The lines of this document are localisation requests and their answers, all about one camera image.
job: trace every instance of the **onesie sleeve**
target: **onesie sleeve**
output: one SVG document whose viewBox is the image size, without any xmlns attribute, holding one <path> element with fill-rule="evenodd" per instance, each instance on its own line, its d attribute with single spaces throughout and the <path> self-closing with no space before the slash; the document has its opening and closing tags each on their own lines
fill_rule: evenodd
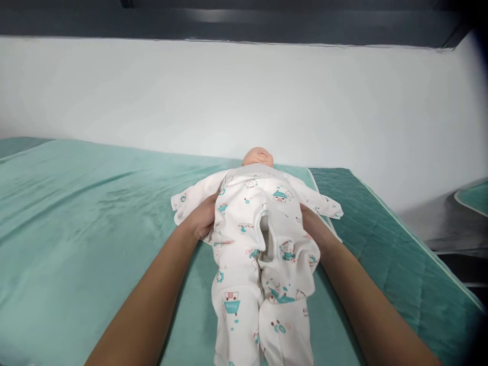
<svg viewBox="0 0 488 366">
<path fill-rule="evenodd" d="M 174 215 L 175 223 L 181 224 L 200 203 L 217 192 L 229 171 L 230 169 L 209 175 L 194 186 L 188 187 L 183 192 L 171 197 L 171 207 L 173 211 L 177 211 Z"/>
<path fill-rule="evenodd" d="M 285 177 L 291 183 L 294 190 L 300 197 L 300 202 L 308 208 L 314 210 L 320 215 L 330 217 L 332 219 L 340 219 L 344 213 L 341 205 L 332 198 L 321 195 L 307 187 L 303 180 L 294 177 L 293 175 L 284 173 Z"/>
</svg>

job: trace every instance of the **printed onesie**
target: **printed onesie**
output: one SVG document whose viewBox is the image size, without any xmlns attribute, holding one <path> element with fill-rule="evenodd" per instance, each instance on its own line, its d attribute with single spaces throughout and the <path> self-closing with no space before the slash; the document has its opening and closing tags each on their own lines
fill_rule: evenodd
<svg viewBox="0 0 488 366">
<path fill-rule="evenodd" d="M 333 218 L 342 216 L 340 205 L 293 176 L 253 164 L 174 196 L 176 223 L 217 187 L 215 225 L 206 240 L 219 266 L 212 285 L 215 365 L 260 365 L 263 354 L 271 366 L 313 365 L 306 298 L 315 291 L 320 253 L 303 229 L 300 202 Z"/>
</svg>

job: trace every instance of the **teal mattress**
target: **teal mattress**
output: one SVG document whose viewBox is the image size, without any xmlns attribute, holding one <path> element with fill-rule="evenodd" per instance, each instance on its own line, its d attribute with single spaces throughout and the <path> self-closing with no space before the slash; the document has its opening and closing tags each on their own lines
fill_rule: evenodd
<svg viewBox="0 0 488 366">
<path fill-rule="evenodd" d="M 454 193 L 454 199 L 480 215 L 488 217 L 488 180 Z"/>
<path fill-rule="evenodd" d="M 175 224 L 170 197 L 238 161 L 68 140 L 0 140 L 0 363 L 82 365 Z M 333 224 L 399 313 L 455 365 L 484 309 L 377 196 L 346 169 L 277 166 L 336 199 Z M 211 365 L 217 271 L 199 245 L 164 365 Z M 364 364 L 320 267 L 309 299 L 317 365 Z"/>
</svg>

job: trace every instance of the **forearm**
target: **forearm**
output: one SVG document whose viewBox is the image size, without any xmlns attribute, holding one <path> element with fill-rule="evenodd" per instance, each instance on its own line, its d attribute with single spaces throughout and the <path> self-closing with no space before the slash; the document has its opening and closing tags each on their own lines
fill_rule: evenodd
<svg viewBox="0 0 488 366">
<path fill-rule="evenodd" d="M 332 233 L 321 240 L 321 263 L 346 311 L 368 364 L 438 365 L 352 253 Z"/>
<path fill-rule="evenodd" d="M 105 330 L 86 365 L 154 365 L 198 239 L 183 222 Z"/>
</svg>

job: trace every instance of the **doll head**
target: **doll head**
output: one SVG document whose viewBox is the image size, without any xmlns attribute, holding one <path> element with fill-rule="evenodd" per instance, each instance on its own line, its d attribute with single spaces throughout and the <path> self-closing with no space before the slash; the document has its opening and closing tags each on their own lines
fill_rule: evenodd
<svg viewBox="0 0 488 366">
<path fill-rule="evenodd" d="M 264 164 L 269 167 L 273 167 L 273 155 L 268 153 L 268 150 L 262 147 L 253 147 L 248 151 L 244 159 L 242 160 L 242 166 L 251 164 Z"/>
</svg>

